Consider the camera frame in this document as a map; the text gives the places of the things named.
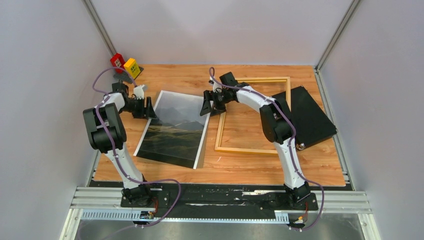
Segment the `light wooden picture frame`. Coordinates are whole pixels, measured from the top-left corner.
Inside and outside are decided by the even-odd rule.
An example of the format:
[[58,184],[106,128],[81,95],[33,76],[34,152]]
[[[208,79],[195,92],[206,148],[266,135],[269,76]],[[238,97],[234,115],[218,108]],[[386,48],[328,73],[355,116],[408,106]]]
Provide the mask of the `light wooden picture frame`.
[[[289,90],[288,96],[286,96],[286,101],[289,109],[291,110],[291,79],[289,76],[284,77],[239,77],[236,78],[238,82],[245,82],[248,84],[270,84],[270,83],[285,83],[285,89]],[[253,110],[248,110],[242,114],[241,110],[239,110],[235,114],[230,114],[230,125],[235,126],[236,120],[242,121],[242,126],[250,129],[253,127],[254,129],[259,129],[258,123],[253,123],[253,120],[248,120],[248,117],[253,117]],[[254,154],[254,155],[277,155],[278,152],[276,150],[271,149],[253,149],[253,148],[235,148],[235,147],[223,147],[222,137],[223,132],[225,130],[225,120],[226,113],[222,113],[219,118],[217,135],[214,150],[216,152],[222,153],[237,153],[237,154]]]

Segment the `landscape photo print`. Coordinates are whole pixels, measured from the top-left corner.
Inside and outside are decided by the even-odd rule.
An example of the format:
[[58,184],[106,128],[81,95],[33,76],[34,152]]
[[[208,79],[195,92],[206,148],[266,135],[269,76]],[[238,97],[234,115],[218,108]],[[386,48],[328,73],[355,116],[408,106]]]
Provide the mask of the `landscape photo print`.
[[203,97],[161,90],[134,152],[135,157],[189,169],[201,167],[210,115],[201,116]]

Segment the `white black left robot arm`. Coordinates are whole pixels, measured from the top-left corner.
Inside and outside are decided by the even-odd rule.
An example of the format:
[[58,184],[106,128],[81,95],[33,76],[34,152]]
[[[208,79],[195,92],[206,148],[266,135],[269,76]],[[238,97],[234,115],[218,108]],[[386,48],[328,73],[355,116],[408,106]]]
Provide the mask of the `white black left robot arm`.
[[144,96],[142,86],[135,87],[130,95],[128,85],[117,82],[97,106],[83,111],[86,132],[91,147],[105,154],[122,178],[122,198],[129,204],[147,207],[153,201],[153,193],[128,151],[122,112],[131,113],[135,119],[157,118],[152,100]]

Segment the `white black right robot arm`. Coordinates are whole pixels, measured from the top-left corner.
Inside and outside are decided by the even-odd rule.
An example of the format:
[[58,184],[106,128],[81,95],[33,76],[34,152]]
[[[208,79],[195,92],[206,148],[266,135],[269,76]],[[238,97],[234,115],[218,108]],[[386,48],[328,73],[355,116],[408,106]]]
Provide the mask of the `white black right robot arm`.
[[214,67],[209,68],[209,83],[212,84],[212,90],[203,92],[200,116],[225,113],[226,104],[232,101],[258,112],[263,134],[274,145],[282,165],[286,204],[292,209],[301,207],[311,190],[296,154],[296,129],[291,122],[287,101],[284,98],[265,96],[248,83],[239,83],[232,72],[221,75],[216,80]]

